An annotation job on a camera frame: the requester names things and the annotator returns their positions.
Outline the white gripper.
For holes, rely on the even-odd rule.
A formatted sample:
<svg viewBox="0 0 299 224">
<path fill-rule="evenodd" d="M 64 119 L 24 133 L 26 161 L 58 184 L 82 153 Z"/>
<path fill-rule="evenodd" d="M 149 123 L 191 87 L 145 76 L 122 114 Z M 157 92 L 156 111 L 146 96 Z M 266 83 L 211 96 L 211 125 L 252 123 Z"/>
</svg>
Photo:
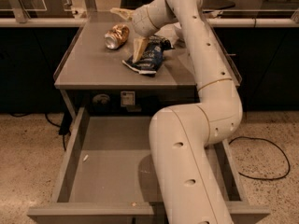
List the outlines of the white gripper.
<svg viewBox="0 0 299 224">
<path fill-rule="evenodd" d="M 142 6 L 133 11 L 131 9 L 113 7 L 110 12 L 126 21 L 132 20 L 135 32 L 143 36 L 134 39 L 133 62 L 138 62 L 150 41 L 149 37 L 160 30 L 158 26 L 159 9 L 153 6 Z"/>
</svg>

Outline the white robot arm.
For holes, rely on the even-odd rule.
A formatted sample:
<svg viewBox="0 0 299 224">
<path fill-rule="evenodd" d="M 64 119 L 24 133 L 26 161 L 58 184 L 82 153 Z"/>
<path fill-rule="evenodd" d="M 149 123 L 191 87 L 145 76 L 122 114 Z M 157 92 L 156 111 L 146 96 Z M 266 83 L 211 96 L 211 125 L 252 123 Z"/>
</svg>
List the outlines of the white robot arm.
<svg viewBox="0 0 299 224">
<path fill-rule="evenodd" d="M 111 11 L 130 21 L 139 38 L 179 22 L 192 60 L 200 101 L 159 110 L 149 125 L 149 145 L 169 224 L 234 224 L 205 147 L 224 141 L 242 120 L 242 104 L 217 39 L 200 14 L 202 0 L 154 0 L 135 10 Z"/>
</svg>

